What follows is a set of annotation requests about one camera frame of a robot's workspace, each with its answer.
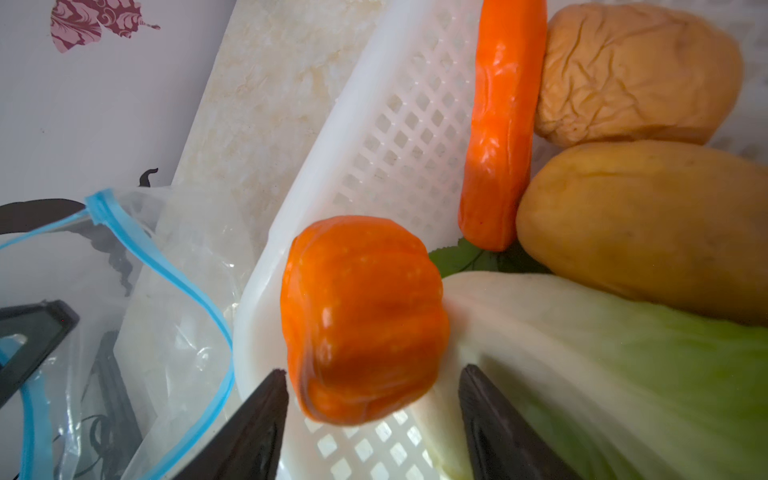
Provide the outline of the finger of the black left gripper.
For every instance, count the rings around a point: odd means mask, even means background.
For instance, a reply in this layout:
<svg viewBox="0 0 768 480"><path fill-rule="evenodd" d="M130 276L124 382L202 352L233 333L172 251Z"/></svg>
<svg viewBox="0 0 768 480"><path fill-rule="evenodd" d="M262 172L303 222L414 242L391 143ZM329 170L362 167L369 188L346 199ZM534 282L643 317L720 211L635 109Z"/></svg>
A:
<svg viewBox="0 0 768 480"><path fill-rule="evenodd" d="M77 326L79 315L64 301L1 308L1 338L23 342L1 361L1 406L4 406Z"/></svg>
<svg viewBox="0 0 768 480"><path fill-rule="evenodd" d="M118 366L116 330L105 333L82 395L79 479L119 479L142 443Z"/></svg>

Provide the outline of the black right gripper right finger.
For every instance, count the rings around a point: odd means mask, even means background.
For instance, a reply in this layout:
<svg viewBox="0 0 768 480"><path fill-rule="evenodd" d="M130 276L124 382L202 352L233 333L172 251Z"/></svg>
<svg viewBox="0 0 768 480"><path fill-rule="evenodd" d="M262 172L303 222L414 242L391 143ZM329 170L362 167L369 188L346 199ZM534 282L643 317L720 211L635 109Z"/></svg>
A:
<svg viewBox="0 0 768 480"><path fill-rule="evenodd" d="M478 366L462 369L458 399L476 479L579 478Z"/></svg>

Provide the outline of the orange toy carrot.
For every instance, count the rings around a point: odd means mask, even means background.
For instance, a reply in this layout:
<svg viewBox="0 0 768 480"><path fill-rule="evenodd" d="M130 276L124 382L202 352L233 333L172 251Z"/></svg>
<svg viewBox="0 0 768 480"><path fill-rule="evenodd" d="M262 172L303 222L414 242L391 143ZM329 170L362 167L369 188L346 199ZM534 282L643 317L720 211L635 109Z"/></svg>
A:
<svg viewBox="0 0 768 480"><path fill-rule="evenodd" d="M530 180L547 20L542 0L482 5L458 225L484 250L504 251L516 239L517 210Z"/></svg>

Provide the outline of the clear blue-zipper zip bag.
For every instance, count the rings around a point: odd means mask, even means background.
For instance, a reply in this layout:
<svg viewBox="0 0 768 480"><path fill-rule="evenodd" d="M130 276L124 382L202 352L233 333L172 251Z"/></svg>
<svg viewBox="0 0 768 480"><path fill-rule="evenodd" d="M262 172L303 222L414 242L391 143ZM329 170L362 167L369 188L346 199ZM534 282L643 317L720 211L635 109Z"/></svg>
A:
<svg viewBox="0 0 768 480"><path fill-rule="evenodd" d="M1 308L62 300L77 326L1 406L5 479L79 479L82 395L102 336L143 440L119 479L170 479L234 412L233 322L254 266L221 191L105 189L1 209Z"/></svg>

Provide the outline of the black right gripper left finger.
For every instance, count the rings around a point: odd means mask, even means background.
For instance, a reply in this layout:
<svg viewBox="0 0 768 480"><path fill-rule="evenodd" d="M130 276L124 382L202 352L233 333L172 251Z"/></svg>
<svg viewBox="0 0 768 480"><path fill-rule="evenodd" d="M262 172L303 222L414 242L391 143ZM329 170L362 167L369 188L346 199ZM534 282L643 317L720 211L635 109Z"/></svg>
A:
<svg viewBox="0 0 768 480"><path fill-rule="evenodd" d="M182 480L276 478L288 406L286 372L275 369L176 477Z"/></svg>

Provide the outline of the orange toy pumpkin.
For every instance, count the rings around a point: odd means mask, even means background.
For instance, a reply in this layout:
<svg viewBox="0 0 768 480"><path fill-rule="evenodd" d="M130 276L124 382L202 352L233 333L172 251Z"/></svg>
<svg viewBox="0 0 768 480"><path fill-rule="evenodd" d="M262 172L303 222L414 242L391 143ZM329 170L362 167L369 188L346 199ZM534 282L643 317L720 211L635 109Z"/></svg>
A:
<svg viewBox="0 0 768 480"><path fill-rule="evenodd" d="M450 336L425 245L388 219L337 216L293 241L280 294L288 372L311 419L387 417L435 383Z"/></svg>

